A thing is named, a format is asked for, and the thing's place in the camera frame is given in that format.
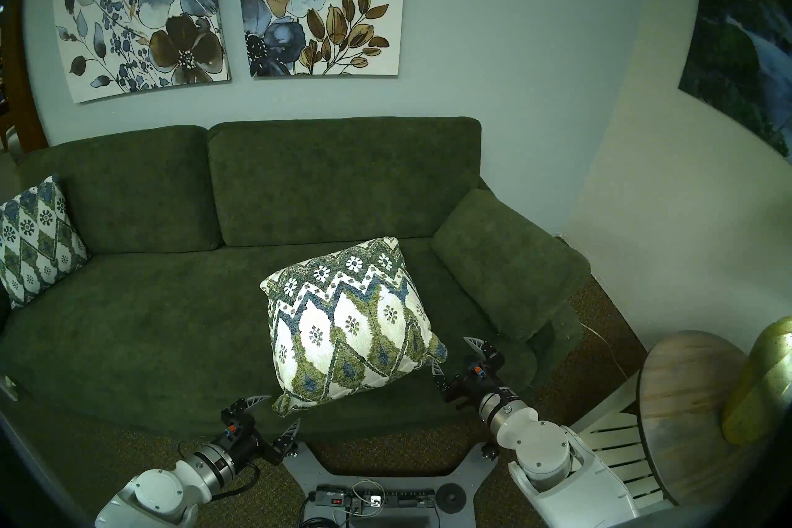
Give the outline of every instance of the yellow vase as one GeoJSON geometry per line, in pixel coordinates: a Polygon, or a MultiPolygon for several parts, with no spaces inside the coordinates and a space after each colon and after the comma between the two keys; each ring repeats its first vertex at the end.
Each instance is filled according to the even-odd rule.
{"type": "Polygon", "coordinates": [[[792,317],[784,317],[753,344],[721,413],[724,438],[735,445],[761,439],[778,427],[791,401],[792,317]]]}

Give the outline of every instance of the pillow with floral pattern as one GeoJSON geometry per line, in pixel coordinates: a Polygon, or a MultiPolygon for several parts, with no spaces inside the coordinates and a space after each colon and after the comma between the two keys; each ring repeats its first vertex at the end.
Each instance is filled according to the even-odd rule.
{"type": "Polygon", "coordinates": [[[12,308],[28,304],[89,257],[66,214],[57,176],[0,207],[0,280],[12,308]]]}
{"type": "Polygon", "coordinates": [[[374,389],[444,362],[393,237],[294,264],[261,282],[281,415],[374,389]]]}

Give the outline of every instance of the white cable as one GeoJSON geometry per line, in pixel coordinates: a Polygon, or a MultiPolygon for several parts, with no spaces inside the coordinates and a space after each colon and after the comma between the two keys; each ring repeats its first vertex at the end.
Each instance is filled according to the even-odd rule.
{"type": "MultiPolygon", "coordinates": [[[[374,485],[376,485],[376,486],[379,488],[379,491],[381,491],[381,492],[382,492],[382,499],[379,501],[379,508],[378,508],[378,509],[377,509],[377,510],[376,510],[374,513],[367,513],[367,514],[365,514],[365,515],[363,515],[362,513],[361,513],[361,514],[359,514],[359,515],[358,515],[358,514],[354,514],[354,513],[352,513],[352,511],[346,511],[346,510],[345,510],[344,512],[345,512],[347,515],[352,515],[353,517],[357,517],[357,518],[373,518],[375,515],[378,515],[378,514],[379,514],[379,513],[382,511],[382,509],[385,507],[385,488],[384,488],[384,487],[382,487],[382,485],[378,484],[376,481],[373,481],[373,480],[371,480],[371,479],[361,479],[360,481],[358,481],[356,484],[354,484],[354,485],[352,486],[352,494],[354,494],[355,496],[357,496],[358,498],[360,498],[360,501],[361,501],[363,504],[366,504],[366,500],[365,500],[365,498],[363,498],[363,497],[362,497],[360,494],[358,494],[358,493],[357,493],[357,491],[355,490],[355,488],[356,488],[358,485],[362,484],[362,483],[373,483],[374,485]]],[[[371,497],[369,497],[369,503],[368,503],[368,504],[369,504],[369,506],[371,505],[371,497]]]]}
{"type": "MultiPolygon", "coordinates": [[[[580,325],[582,325],[584,328],[586,328],[590,333],[596,334],[597,336],[600,336],[600,334],[596,330],[592,330],[586,324],[581,323],[580,325]]],[[[613,349],[611,349],[611,345],[602,336],[600,336],[600,340],[602,340],[602,342],[608,346],[608,351],[610,351],[611,358],[613,358],[613,364],[615,364],[616,368],[618,368],[619,372],[622,373],[622,376],[624,377],[625,381],[627,379],[629,379],[629,377],[626,374],[624,374],[624,371],[622,370],[622,367],[620,367],[620,365],[618,365],[618,362],[616,361],[616,354],[613,352],[613,349]]]]}

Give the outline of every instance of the carpet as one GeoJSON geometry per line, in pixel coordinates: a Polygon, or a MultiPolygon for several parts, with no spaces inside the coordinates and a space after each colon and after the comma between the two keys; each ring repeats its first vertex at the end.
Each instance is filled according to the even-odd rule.
{"type": "MultiPolygon", "coordinates": [[[[644,348],[594,279],[570,303],[580,320],[608,341],[627,375],[640,368],[646,356],[644,348]]],[[[527,400],[542,419],[569,425],[623,381],[608,346],[587,330],[584,340],[551,380],[527,400]]],[[[19,402],[0,398],[0,403],[8,419],[19,427],[90,518],[95,518],[134,475],[173,467],[179,459],[179,441],[164,436],[93,422],[40,405],[24,394],[19,402]]],[[[475,413],[470,410],[466,416],[437,428],[311,447],[320,462],[336,474],[442,475],[459,464],[474,443],[488,439],[489,431],[475,413]]],[[[218,431],[221,426],[218,419],[218,431]]],[[[190,453],[204,442],[187,441],[181,449],[190,453]]],[[[503,451],[498,466],[476,494],[478,528],[545,525],[509,477],[507,464],[513,459],[513,452],[503,451]]],[[[261,469],[259,483],[240,496],[203,505],[196,524],[199,528],[289,528],[296,523],[303,501],[298,484],[283,466],[272,467],[261,460],[256,464],[261,469]]],[[[246,470],[230,487],[242,485],[250,474],[246,470]]]]}

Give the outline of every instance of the round wooden table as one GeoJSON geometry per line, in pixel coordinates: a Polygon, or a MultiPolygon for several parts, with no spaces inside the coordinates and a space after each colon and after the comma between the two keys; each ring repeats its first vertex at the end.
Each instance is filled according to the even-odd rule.
{"type": "Polygon", "coordinates": [[[720,412],[748,359],[720,336],[680,332],[646,357],[638,378],[641,438],[657,482],[675,504],[719,504],[739,487],[764,441],[723,438],[720,412]]]}

